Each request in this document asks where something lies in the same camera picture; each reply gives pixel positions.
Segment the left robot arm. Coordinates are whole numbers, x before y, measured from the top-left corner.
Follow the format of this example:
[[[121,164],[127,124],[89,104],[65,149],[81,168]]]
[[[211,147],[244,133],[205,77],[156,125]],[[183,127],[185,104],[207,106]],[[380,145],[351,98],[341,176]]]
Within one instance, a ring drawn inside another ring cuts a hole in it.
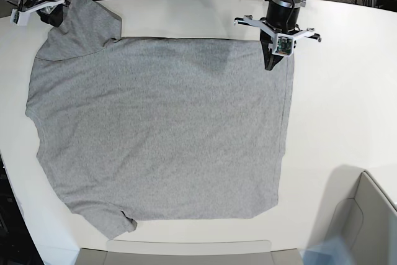
[[[251,15],[234,19],[235,24],[260,29],[260,42],[267,71],[273,70],[284,58],[293,55],[297,41],[310,38],[321,41],[320,34],[314,29],[303,30],[297,24],[300,9],[306,6],[306,0],[265,0],[268,2],[265,17],[255,20]]]

